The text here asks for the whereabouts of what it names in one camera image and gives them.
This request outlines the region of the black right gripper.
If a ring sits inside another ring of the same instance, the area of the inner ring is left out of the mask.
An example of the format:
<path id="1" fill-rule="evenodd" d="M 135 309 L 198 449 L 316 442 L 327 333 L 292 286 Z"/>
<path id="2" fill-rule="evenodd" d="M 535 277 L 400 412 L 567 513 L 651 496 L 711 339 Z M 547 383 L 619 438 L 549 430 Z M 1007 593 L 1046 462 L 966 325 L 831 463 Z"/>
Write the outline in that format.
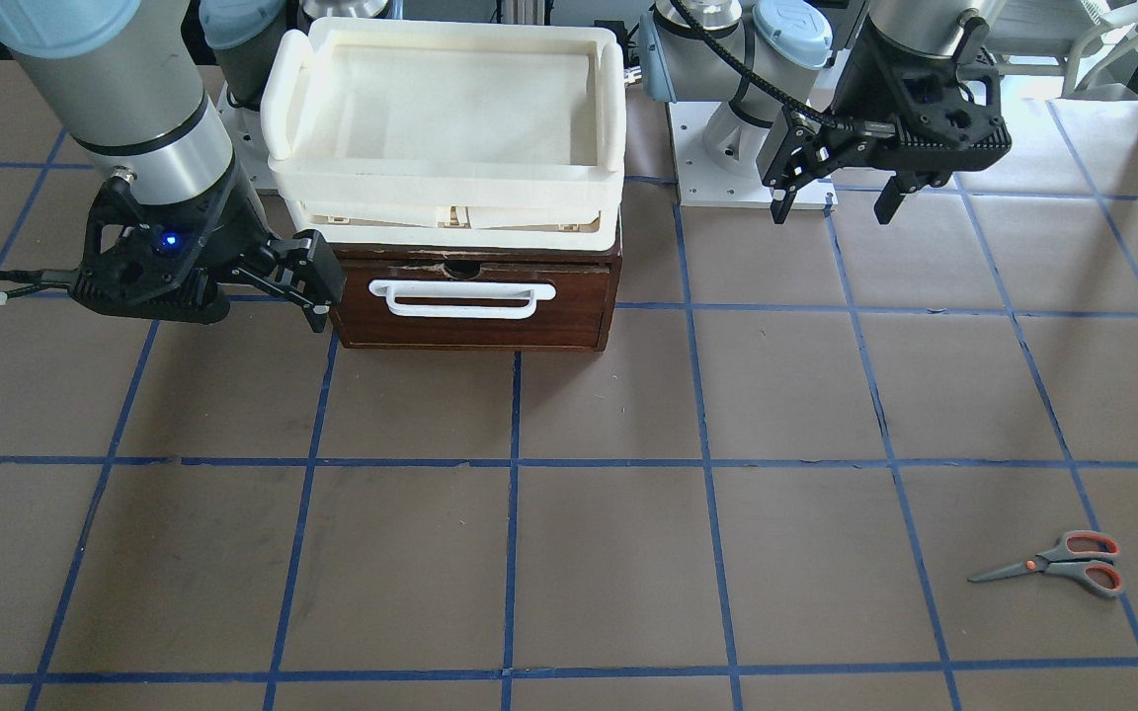
<path id="1" fill-rule="evenodd" d="M 118 319 L 226 319 L 225 280 L 299 307 L 312 332 L 343 301 L 345 272 L 319 230 L 272 234 L 244 171 L 226 168 L 201 195 L 168 205 L 139 202 L 137 177 L 114 168 L 86 217 L 69 297 Z"/>

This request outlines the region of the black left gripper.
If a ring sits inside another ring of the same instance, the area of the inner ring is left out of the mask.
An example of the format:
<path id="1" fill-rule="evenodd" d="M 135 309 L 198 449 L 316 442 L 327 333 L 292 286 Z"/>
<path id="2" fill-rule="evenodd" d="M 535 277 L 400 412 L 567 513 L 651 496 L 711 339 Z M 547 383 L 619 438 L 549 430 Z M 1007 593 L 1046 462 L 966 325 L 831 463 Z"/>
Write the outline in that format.
<path id="1" fill-rule="evenodd" d="M 760 149 L 760 177 L 772 189 L 772 220 L 785 222 L 795 195 L 846 167 L 897 171 L 873 215 L 888 225 L 904 199 L 935 174 L 983 171 L 1006 156 L 1000 73 L 986 52 L 983 18 L 956 23 L 954 50 L 930 58 L 890 38 L 869 18 L 851 49 L 830 111 L 850 127 L 818 124 L 782 107 Z"/>

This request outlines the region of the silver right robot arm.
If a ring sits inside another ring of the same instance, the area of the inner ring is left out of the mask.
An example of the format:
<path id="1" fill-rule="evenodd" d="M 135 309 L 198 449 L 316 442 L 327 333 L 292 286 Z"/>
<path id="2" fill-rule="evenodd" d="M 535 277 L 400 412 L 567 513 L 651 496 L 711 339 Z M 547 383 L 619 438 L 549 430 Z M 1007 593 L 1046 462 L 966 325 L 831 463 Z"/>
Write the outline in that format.
<path id="1" fill-rule="evenodd" d="M 175 1 L 0 1 L 13 52 L 101 175 L 76 268 L 0 271 L 0 303 L 61 288 L 115 319 L 213 324 L 226 284 L 292 303 L 322 332 L 345 275 L 319 231 L 269 224 Z"/>

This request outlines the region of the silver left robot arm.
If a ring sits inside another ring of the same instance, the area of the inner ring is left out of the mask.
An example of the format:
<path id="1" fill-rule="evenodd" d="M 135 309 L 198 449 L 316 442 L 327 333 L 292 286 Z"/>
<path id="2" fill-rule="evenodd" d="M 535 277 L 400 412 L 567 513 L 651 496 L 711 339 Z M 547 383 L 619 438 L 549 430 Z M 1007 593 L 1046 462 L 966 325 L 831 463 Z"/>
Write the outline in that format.
<path id="1" fill-rule="evenodd" d="M 1000 72 L 986 49 L 999 1 L 866 1 L 834 99 L 809 104 L 834 58 L 834 28 L 807 1 L 658 1 L 638 26 L 642 81 L 665 104 L 714 101 L 707 149 L 772 191 L 772 220 L 795 195 L 849 167 L 884 171 L 873 207 L 957 172 L 992 167 L 1013 144 Z"/>

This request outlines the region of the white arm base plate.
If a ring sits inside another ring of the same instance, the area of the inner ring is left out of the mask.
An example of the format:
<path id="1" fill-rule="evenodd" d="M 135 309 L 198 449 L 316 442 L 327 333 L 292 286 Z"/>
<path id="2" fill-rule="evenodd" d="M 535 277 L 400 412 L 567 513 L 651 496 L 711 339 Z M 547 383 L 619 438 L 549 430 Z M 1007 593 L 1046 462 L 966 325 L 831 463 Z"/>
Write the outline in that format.
<path id="1" fill-rule="evenodd" d="M 270 170 L 270 149 L 262 133 L 259 111 L 239 107 L 226 82 L 221 86 L 216 106 L 222 125 L 233 141 L 236 158 L 251 187 L 258 195 L 278 195 L 279 185 Z"/>
<path id="2" fill-rule="evenodd" d="M 772 207 L 772 188 L 764 185 L 756 166 L 767 127 L 714 101 L 669 104 L 668 114 L 683 205 Z"/>

